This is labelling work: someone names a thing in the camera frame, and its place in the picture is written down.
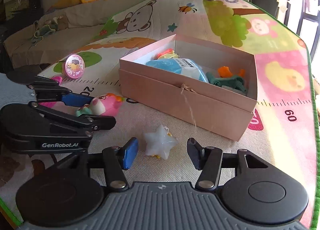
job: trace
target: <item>gray gripper base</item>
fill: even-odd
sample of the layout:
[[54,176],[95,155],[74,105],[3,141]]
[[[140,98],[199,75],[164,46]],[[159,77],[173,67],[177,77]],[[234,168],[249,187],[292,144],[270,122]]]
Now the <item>gray gripper base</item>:
[[26,85],[12,82],[6,74],[0,73],[0,109],[8,104],[28,104],[37,101],[35,91]]
[[226,212],[212,193],[194,190],[189,182],[135,182],[112,193],[87,219],[65,227],[46,228],[25,222],[19,230],[306,230],[299,222],[256,226]]

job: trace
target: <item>cartoon bear print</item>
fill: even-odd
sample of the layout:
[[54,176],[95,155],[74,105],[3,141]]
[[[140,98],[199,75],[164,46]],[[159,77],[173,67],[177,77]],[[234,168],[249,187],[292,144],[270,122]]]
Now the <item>cartoon bear print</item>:
[[116,29],[116,33],[120,34],[125,31],[134,32],[134,31],[145,31],[150,25],[150,19],[152,16],[153,7],[152,5],[156,2],[156,0],[152,0],[148,2],[143,7],[139,8],[137,11],[129,12],[124,20],[118,22],[118,28]]

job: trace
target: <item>red number print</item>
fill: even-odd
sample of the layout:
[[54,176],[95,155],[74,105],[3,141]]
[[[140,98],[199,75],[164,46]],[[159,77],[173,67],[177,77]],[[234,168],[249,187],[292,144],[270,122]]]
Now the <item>red number print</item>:
[[248,126],[249,129],[254,131],[262,131],[263,130],[263,124],[260,119],[259,113],[257,109],[254,109],[253,118]]

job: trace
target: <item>green toy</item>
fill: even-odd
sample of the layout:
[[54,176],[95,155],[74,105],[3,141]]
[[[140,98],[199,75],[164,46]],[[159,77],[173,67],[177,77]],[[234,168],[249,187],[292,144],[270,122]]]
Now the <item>green toy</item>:
[[88,108],[87,106],[83,106],[83,107],[79,108],[79,109],[76,111],[76,116],[77,116],[77,117],[81,116],[82,114],[92,115],[92,111],[91,111],[91,109]]
[[218,87],[227,86],[240,90],[243,93],[247,93],[247,89],[244,87],[244,79],[238,75],[233,75],[229,78],[216,78],[211,72],[207,72],[206,76],[209,83]]

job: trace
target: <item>pink cartoon figure toy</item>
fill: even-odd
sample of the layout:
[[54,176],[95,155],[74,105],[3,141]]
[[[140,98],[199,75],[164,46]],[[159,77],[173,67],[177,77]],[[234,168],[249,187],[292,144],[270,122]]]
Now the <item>pink cartoon figure toy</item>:
[[62,73],[71,79],[80,78],[84,73],[84,60],[78,54],[71,54],[62,65]]
[[99,96],[92,99],[90,104],[84,105],[82,108],[78,109],[76,111],[76,116],[82,114],[116,116],[124,99],[125,98],[112,93]]

